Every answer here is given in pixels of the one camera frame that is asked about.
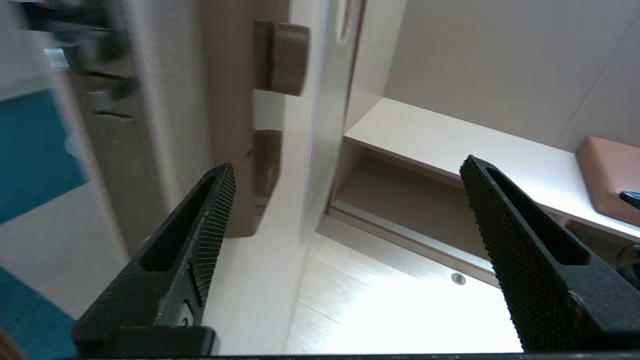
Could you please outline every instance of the blue rug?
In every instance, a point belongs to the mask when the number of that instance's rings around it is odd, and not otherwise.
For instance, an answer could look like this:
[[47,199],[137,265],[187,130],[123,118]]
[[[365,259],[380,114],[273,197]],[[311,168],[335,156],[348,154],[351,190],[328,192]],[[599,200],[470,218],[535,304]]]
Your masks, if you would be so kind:
[[[48,91],[0,102],[0,224],[84,184],[65,137]],[[0,326],[30,359],[75,356],[74,324],[0,267]]]
[[76,321],[0,268],[0,326],[30,360],[77,356]]
[[48,91],[0,102],[0,224],[84,184]]

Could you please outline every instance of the wooden floor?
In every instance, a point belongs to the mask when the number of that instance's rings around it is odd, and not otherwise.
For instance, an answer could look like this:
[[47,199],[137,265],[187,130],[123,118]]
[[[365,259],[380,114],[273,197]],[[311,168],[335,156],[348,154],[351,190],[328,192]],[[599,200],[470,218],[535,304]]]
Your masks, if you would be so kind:
[[307,259],[287,353],[521,352],[502,292],[324,217]]

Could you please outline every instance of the white shelf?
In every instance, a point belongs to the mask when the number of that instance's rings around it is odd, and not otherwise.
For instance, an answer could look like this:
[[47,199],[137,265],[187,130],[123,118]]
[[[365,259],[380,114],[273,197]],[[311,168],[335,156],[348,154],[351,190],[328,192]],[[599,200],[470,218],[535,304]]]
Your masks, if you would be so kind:
[[573,153],[382,98],[345,137],[453,178],[469,154],[489,161],[545,209],[629,240],[640,227],[597,213]]

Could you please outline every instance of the cushion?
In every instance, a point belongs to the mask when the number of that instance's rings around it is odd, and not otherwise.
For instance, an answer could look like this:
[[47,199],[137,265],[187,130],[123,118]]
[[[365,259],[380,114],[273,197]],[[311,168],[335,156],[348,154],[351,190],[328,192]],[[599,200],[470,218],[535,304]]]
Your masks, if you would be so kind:
[[625,190],[640,192],[640,148],[589,137],[576,157],[596,211],[640,226],[640,209],[618,197]]

